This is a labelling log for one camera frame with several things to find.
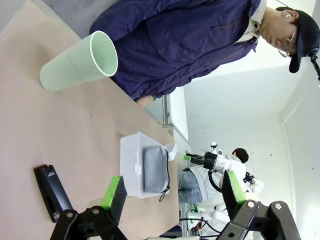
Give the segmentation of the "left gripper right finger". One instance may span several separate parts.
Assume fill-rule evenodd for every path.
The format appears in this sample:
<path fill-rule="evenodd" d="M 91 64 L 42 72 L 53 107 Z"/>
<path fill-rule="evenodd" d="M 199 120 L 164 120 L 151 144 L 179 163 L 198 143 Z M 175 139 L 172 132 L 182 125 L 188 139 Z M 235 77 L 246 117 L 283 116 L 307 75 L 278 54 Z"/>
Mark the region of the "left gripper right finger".
<path fill-rule="evenodd" d="M 248 232 L 259 232 L 265 240 L 300 239 L 288 205 L 274 201 L 266 206 L 246 196 L 233 171 L 224 173 L 221 192 L 230 221 L 218 240 L 243 240 Z"/>

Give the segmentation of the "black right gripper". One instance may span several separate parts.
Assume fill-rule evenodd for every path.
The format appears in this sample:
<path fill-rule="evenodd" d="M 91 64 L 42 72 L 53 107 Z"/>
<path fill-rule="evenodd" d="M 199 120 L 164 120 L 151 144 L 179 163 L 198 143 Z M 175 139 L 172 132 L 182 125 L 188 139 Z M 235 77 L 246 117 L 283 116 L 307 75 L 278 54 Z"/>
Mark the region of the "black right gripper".
<path fill-rule="evenodd" d="M 184 155 L 184 160 L 190 160 L 192 164 L 203 166 L 205 169 L 208 170 L 213 170 L 215 168 L 217 157 L 218 155 L 216 153 L 206 151 L 204 156 L 186 153 Z"/>

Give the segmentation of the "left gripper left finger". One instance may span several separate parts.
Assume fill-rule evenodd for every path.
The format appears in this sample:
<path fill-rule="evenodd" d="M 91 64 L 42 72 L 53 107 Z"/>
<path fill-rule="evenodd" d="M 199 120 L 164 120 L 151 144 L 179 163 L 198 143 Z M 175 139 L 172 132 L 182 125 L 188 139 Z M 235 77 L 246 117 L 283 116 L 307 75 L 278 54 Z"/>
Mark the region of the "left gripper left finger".
<path fill-rule="evenodd" d="M 120 218 L 127 198 L 124 179 L 113 176 L 101 203 L 82 213 L 74 209 L 64 210 L 55 224 L 52 240 L 126 240 L 119 228 Z"/>

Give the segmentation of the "person's left hand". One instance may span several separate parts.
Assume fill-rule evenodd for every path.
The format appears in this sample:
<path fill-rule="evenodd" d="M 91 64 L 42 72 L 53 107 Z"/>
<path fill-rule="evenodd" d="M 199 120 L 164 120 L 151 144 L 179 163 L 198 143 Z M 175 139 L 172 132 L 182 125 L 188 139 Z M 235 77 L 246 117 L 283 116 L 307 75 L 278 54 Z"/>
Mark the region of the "person's left hand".
<path fill-rule="evenodd" d="M 137 99 L 135 102 L 141 107 L 145 108 L 148 104 L 154 101 L 154 98 L 152 95 L 144 96 L 139 99 Z"/>

